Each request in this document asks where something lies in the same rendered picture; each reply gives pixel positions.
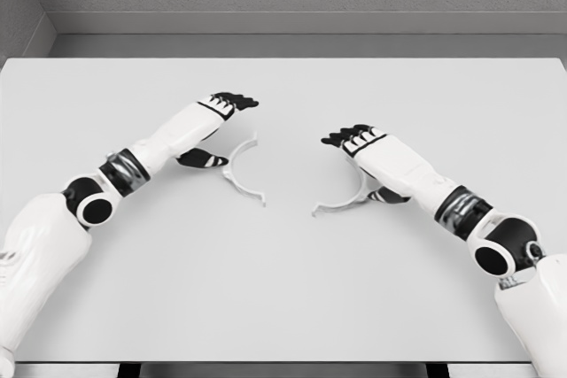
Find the right robot hand striped fingers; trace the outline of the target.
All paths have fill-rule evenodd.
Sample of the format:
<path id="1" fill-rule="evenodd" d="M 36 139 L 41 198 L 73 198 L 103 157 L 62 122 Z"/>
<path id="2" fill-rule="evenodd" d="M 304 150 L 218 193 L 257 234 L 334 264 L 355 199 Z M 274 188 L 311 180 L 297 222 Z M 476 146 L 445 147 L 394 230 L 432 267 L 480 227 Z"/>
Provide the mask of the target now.
<path id="1" fill-rule="evenodd" d="M 433 171 L 419 154 L 394 135 L 367 125 L 342 127 L 321 139 L 341 149 L 368 176 L 379 182 L 369 198 L 402 204 L 416 193 L 417 182 Z"/>

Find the left robot hand striped fingers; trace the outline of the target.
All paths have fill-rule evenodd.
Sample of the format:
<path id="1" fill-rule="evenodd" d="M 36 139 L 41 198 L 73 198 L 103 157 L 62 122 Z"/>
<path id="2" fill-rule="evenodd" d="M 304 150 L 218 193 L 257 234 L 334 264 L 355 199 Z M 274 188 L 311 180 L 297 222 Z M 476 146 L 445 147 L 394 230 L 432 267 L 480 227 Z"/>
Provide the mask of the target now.
<path id="1" fill-rule="evenodd" d="M 212 94 L 185 107 L 163 125 L 156 136 L 182 166 L 201 169 L 225 166 L 229 163 L 227 158 L 197 148 L 197 145 L 213 135 L 235 112 L 258 105 L 257 100 L 241 94 Z"/>

